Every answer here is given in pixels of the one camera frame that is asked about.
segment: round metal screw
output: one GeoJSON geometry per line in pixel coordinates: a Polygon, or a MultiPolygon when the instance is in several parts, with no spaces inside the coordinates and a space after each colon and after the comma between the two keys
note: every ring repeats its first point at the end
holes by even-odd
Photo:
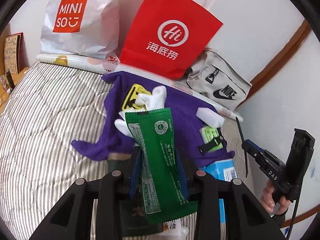
{"type": "Polygon", "coordinates": [[[240,179],[237,179],[237,178],[235,178],[235,179],[233,179],[233,184],[235,184],[235,185],[241,185],[241,183],[242,183],[242,181],[240,180],[240,179]]]}
{"type": "Polygon", "coordinates": [[[118,176],[121,175],[121,171],[115,170],[115,171],[113,171],[111,174],[112,174],[112,176],[114,176],[114,177],[118,177],[118,176]]]}
{"type": "Polygon", "coordinates": [[[84,179],[83,179],[83,178],[77,179],[77,180],[76,180],[76,184],[77,184],[77,185],[82,185],[82,184],[84,184],[84,179]]]}
{"type": "Polygon", "coordinates": [[[203,177],[205,175],[205,171],[203,170],[197,170],[196,174],[200,177],[203,177]]]}

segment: purple towel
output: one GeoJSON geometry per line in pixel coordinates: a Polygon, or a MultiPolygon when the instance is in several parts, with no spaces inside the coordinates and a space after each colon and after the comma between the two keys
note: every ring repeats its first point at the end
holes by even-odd
{"type": "MultiPolygon", "coordinates": [[[[102,134],[97,143],[76,140],[71,143],[80,154],[95,161],[108,159],[109,153],[131,154],[133,152],[134,140],[119,132],[114,125],[114,121],[117,118],[121,118],[118,112],[121,111],[125,97],[133,84],[142,85],[150,92],[154,87],[162,85],[124,71],[104,75],[102,79],[106,82],[114,83],[104,101],[107,117],[102,134]]],[[[199,131],[204,126],[204,123],[196,117],[196,111],[198,107],[207,107],[217,112],[216,109],[198,98],[177,89],[165,87],[167,88],[167,99],[164,106],[171,109],[175,146],[183,147],[186,155],[193,159],[198,167],[209,165],[215,161],[233,158],[235,152],[227,152],[227,142],[225,140],[223,141],[224,147],[222,149],[206,153],[204,156],[198,149],[198,146],[204,144],[199,131]]]]}

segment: white circle logo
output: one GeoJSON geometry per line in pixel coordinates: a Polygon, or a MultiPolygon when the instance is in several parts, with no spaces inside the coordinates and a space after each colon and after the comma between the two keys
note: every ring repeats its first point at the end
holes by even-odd
{"type": "Polygon", "coordinates": [[[187,26],[177,20],[169,20],[158,28],[159,40],[169,47],[178,47],[185,43],[189,37],[187,26]]]}
{"type": "Polygon", "coordinates": [[[168,123],[166,121],[158,121],[155,123],[155,130],[157,134],[164,134],[168,129],[168,123]]]}

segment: white eraser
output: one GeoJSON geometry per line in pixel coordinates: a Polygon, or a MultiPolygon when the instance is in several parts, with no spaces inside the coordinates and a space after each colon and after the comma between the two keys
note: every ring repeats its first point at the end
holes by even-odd
{"type": "Polygon", "coordinates": [[[205,122],[211,128],[219,128],[223,125],[224,118],[207,107],[198,107],[196,117],[205,122]]]}

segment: quilted mattress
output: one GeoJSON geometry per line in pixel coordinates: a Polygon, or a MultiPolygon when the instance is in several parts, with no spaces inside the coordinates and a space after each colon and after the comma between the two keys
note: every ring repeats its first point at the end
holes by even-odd
{"type": "MultiPolygon", "coordinates": [[[[77,178],[90,181],[107,173],[107,161],[89,160],[70,143],[98,140],[111,87],[99,74],[36,62],[10,95],[0,115],[0,216],[17,240],[29,239],[77,178]]],[[[228,150],[236,152],[238,177],[253,191],[251,173],[244,174],[236,122],[227,118],[222,133],[228,150]]],[[[195,214],[182,219],[188,239],[195,219],[195,214]]],[[[93,239],[94,219],[91,234],[93,239]]]]}

